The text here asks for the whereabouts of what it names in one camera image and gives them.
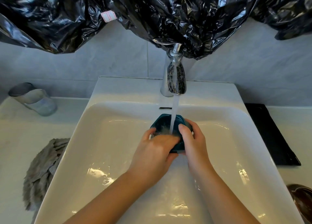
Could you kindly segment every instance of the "gray towel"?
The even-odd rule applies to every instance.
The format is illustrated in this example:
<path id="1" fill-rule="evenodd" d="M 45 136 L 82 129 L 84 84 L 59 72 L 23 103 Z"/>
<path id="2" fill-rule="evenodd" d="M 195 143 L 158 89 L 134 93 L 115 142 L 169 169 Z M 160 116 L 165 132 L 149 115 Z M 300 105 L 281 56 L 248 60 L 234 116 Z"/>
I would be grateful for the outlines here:
<path id="1" fill-rule="evenodd" d="M 52 139 L 30 163 L 23 185 L 23 201 L 26 210 L 37 216 L 43 198 L 69 142 L 69 138 Z"/>

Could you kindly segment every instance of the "running water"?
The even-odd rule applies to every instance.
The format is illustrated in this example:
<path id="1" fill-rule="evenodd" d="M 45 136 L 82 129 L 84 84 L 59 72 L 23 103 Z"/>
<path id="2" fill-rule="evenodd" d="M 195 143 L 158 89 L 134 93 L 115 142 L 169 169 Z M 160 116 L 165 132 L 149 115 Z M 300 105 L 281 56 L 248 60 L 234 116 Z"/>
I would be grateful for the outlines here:
<path id="1" fill-rule="evenodd" d="M 174 94 L 174 102 L 172 104 L 172 112 L 171 112 L 171 122 L 170 122 L 170 132 L 169 132 L 169 134 L 172 134 L 172 132 L 174 130 L 174 121 L 175 121 L 175 118 L 176 118 L 176 115 L 177 115 L 177 108 L 179 106 L 179 99 L 180 99 L 180 96 Z"/>

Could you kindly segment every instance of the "black plastic bag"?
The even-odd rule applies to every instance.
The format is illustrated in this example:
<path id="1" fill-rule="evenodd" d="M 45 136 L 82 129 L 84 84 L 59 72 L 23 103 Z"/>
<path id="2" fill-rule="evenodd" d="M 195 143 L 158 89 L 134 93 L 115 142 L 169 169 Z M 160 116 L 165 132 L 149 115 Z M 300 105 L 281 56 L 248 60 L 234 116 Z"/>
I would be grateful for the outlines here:
<path id="1" fill-rule="evenodd" d="M 124 28 L 151 43 L 159 37 L 183 43 L 184 56 L 195 59 L 213 53 L 226 41 L 245 22 L 256 1 L 105 0 Z"/>
<path id="2" fill-rule="evenodd" d="M 277 40 L 312 31 L 312 0 L 259 0 L 251 17 L 278 30 Z"/>
<path id="3" fill-rule="evenodd" d="M 103 0 L 0 0 L 0 41 L 75 52 L 103 28 L 105 9 Z"/>

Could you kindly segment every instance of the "teal bowl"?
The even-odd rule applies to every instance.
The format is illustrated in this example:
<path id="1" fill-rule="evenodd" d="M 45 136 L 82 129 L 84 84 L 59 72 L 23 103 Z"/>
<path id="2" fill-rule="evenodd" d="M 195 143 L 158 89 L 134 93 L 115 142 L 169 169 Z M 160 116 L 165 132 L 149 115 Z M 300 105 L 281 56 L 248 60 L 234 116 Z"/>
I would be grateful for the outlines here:
<path id="1" fill-rule="evenodd" d="M 169 134 L 170 123 L 171 115 L 161 114 L 151 126 L 151 128 L 156 128 L 156 131 L 152 134 L 152 137 L 159 134 Z M 179 132 L 179 124 L 184 124 L 190 129 L 190 131 L 193 131 L 192 126 L 187 121 L 185 121 L 185 119 L 181 115 L 177 115 L 174 121 L 174 129 L 172 135 L 180 137 L 180 142 L 177 143 L 170 152 L 180 152 L 185 150 L 184 141 L 181 133 Z"/>

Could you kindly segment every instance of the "white ceramic sink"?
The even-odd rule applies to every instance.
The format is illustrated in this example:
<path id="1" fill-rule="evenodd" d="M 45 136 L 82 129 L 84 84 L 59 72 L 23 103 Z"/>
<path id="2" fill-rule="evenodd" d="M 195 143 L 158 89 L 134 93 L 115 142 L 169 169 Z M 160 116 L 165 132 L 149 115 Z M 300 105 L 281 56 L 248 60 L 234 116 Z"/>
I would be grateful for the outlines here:
<path id="1" fill-rule="evenodd" d="M 171 113 L 160 84 L 100 77 L 36 224 L 61 224 L 127 170 L 143 132 Z M 262 224 L 303 223 L 234 84 L 188 82 L 178 114 L 198 123 L 215 170 Z M 212 223 L 198 189 L 180 155 L 119 223 Z"/>

